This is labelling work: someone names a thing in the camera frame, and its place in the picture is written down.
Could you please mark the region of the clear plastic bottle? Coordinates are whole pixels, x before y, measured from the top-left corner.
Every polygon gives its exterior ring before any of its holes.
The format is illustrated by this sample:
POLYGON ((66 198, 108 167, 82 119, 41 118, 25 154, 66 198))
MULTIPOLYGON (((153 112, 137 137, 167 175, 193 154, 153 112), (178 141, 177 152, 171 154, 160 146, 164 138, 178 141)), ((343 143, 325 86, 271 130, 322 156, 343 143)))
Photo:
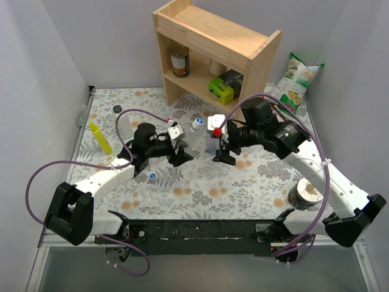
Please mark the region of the clear plastic bottle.
POLYGON ((189 147, 194 146, 203 131, 204 125, 200 125, 193 122, 191 126, 185 130, 184 142, 189 147))

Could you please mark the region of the blue tinted plastic bottle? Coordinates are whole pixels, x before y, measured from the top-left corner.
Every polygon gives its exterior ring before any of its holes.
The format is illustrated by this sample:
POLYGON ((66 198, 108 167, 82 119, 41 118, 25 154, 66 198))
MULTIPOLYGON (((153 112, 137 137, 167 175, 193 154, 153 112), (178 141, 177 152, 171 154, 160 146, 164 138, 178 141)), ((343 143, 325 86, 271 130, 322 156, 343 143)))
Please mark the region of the blue tinted plastic bottle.
POLYGON ((219 150, 219 139, 208 137, 206 140, 206 151, 214 156, 217 150, 219 150))

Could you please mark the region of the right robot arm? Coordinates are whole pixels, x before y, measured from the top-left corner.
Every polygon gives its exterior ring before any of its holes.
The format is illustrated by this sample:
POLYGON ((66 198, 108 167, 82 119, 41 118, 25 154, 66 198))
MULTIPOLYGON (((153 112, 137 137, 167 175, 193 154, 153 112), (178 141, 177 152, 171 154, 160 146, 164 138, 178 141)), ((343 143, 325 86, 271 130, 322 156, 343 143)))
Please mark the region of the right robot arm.
POLYGON ((288 209, 274 219, 258 238, 293 245, 305 235, 324 235, 343 247, 351 247, 386 204, 380 194, 358 188, 325 157, 315 136, 298 118, 280 122, 266 95, 252 96, 237 104, 245 121, 238 127, 229 116, 207 119, 207 130, 219 141, 215 162, 235 165, 231 153, 261 145, 296 169, 322 195, 318 211, 288 209))

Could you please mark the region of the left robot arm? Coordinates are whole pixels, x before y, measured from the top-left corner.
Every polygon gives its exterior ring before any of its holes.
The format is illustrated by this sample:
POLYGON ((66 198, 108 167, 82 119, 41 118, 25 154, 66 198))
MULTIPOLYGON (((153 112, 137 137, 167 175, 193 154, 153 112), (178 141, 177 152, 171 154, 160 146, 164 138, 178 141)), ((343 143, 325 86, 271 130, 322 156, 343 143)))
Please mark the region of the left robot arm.
POLYGON ((161 134, 151 123, 140 124, 108 169, 75 184, 63 182, 57 187, 44 226, 74 246, 90 235, 127 242, 131 237, 130 220, 115 211, 95 211, 97 203, 139 175, 151 158, 166 157, 174 167, 191 161, 193 157, 185 152, 181 142, 183 137, 184 130, 176 122, 161 134))

